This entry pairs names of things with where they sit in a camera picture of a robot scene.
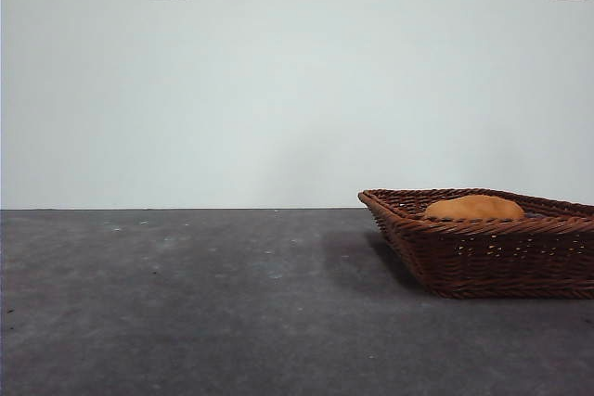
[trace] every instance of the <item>brown wicker basket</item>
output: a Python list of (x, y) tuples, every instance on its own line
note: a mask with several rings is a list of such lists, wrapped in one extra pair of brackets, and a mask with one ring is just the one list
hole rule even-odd
[[(432, 202), (469, 194), (512, 199), (526, 217), (423, 217)], [(594, 298), (594, 206), (488, 189), (366, 190), (359, 199), (410, 272), (439, 296)]]

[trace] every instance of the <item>basket rim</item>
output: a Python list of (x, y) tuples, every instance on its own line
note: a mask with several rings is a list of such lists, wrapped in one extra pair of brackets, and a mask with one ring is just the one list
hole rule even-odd
[[(422, 214), (411, 214), (406, 211), (385, 202), (378, 197), (379, 193), (395, 193), (410, 197), (422, 197), (427, 195), (440, 195), (446, 193), (460, 193), (462, 195), (482, 194), (491, 195), (509, 199), (519, 199), (523, 201), (534, 201), (540, 205), (556, 209), (569, 209), (567, 215), (556, 217), (531, 218), (523, 217), (521, 219), (437, 219), (426, 218)], [(448, 188), (448, 189), (367, 189), (358, 194), (359, 199), (368, 207), (374, 207), (376, 210), (381, 208), (388, 212), (391, 219), (398, 224), (405, 224), (409, 229), (417, 229), (423, 232), (438, 232), (448, 234), (543, 234), (554, 233), (557, 235), (568, 233), (594, 232), (594, 206), (588, 206), (569, 201), (558, 201), (549, 198), (538, 198), (527, 195), (515, 194), (495, 189), (485, 188)], [(572, 215), (571, 209), (575, 213), (582, 215)]]

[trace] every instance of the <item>floor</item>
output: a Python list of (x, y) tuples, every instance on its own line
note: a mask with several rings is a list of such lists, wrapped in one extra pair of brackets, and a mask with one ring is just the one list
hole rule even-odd
[(2, 394), (594, 394), (594, 300), (427, 294), (366, 210), (5, 211)]

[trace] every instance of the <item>bread roll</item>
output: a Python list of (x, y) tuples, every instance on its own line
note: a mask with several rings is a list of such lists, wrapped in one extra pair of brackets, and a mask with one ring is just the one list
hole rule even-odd
[(467, 195), (455, 199), (443, 199), (429, 205), (427, 218), (517, 219), (523, 218), (523, 209), (514, 201), (488, 195)]

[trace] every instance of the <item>wall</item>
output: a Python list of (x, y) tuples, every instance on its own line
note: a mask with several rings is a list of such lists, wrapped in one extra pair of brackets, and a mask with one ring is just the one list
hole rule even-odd
[(2, 0), (9, 208), (594, 203), (594, 0)]

